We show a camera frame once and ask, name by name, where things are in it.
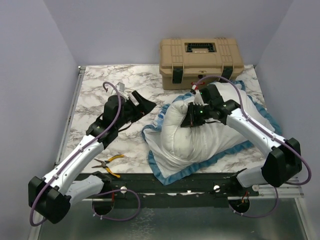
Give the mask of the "white pillowcase blue trim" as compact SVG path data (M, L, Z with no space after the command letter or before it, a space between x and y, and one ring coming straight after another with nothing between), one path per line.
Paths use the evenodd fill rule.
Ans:
M194 101L190 92L177 96L173 101L185 101L187 105ZM227 155L233 155L252 148L254 145L233 128L222 123L209 123L195 128L197 143L197 161L179 160L167 153L161 144L163 121L169 106L164 105L152 124L143 127L141 134L149 147L148 164L154 176L163 184L170 185L201 168L216 164Z

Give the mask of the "white pillow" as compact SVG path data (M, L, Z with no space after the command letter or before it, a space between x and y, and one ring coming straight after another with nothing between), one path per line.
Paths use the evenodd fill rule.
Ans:
M195 163L198 161L196 129L181 127L187 111L188 104L183 100L175 101L169 106L162 124L161 145L173 157Z

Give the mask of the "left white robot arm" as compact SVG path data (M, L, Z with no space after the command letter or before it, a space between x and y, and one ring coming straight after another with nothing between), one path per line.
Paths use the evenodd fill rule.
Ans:
M45 220L60 222L75 204L89 196L106 197L111 190L108 177L97 172L85 180L74 182L85 166L103 152L117 137L121 127L135 123L155 107L156 103L131 93L134 104L119 93L111 95L104 104L102 114L88 127L76 148L44 177L33 177L27 186L28 205Z

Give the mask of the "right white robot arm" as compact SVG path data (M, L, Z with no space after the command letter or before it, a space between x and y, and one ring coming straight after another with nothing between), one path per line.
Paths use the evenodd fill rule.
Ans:
M295 138L285 139L250 117L241 100L224 101L214 84L203 89L193 85L191 91L194 101L188 104L182 128L201 126L208 119L217 120L243 135L266 158L264 165L236 174L229 184L234 195L242 195L253 185L278 188L302 170L300 144Z

